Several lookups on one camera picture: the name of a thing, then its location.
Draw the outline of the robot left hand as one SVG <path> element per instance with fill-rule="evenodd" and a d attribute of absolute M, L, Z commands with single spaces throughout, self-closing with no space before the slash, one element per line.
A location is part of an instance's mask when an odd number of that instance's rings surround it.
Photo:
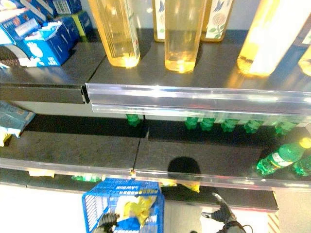
<path fill-rule="evenodd" d="M 113 228 L 117 227 L 117 220 L 120 217 L 119 214 L 106 213 L 103 214 L 99 220 L 97 230 L 100 233 L 112 233 Z"/>

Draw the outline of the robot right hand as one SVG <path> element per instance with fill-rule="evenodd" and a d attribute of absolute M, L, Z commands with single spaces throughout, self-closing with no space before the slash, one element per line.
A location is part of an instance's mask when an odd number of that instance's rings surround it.
<path fill-rule="evenodd" d="M 213 192 L 212 196 L 216 198 L 216 202 L 219 204 L 220 208 L 212 213 L 202 212 L 201 216 L 205 218 L 210 218 L 218 222 L 227 224 L 231 221 L 236 221 L 237 218 L 232 212 L 226 201 L 217 193 Z"/>

